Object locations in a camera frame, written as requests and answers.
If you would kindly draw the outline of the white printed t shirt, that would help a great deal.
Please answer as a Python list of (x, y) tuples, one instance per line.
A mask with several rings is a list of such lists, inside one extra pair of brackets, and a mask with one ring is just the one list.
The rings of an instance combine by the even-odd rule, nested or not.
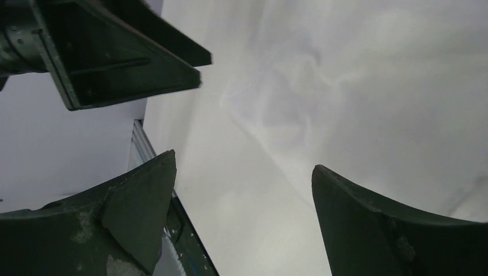
[(150, 98), (176, 193), (220, 275), (329, 275), (322, 164), (428, 212), (487, 220), (486, 1), (164, 1), (212, 53)]

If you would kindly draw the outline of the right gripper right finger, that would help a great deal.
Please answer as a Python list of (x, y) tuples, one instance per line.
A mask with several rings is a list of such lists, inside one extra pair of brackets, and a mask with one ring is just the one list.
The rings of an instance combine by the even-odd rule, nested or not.
[(486, 275), (487, 224), (429, 213), (323, 165), (312, 196), (333, 275)]

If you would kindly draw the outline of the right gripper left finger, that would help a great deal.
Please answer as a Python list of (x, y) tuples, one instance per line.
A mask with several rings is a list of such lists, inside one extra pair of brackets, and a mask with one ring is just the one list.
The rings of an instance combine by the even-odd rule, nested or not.
[(176, 180), (176, 154), (38, 210), (1, 214), (2, 275), (152, 275)]

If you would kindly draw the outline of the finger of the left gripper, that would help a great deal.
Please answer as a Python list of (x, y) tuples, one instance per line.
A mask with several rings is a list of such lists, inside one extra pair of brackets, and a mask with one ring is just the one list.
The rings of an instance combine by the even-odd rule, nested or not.
[(212, 55), (207, 49), (161, 18), (147, 1), (112, 0), (103, 1), (103, 4), (126, 24), (191, 66), (212, 64)]

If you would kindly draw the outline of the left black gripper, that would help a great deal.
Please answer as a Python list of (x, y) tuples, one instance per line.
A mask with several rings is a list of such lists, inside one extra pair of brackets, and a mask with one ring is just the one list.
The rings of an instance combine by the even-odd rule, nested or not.
[(10, 76), (47, 71), (68, 110), (201, 83), (199, 67), (126, 24), (103, 1), (1, 1), (1, 88)]

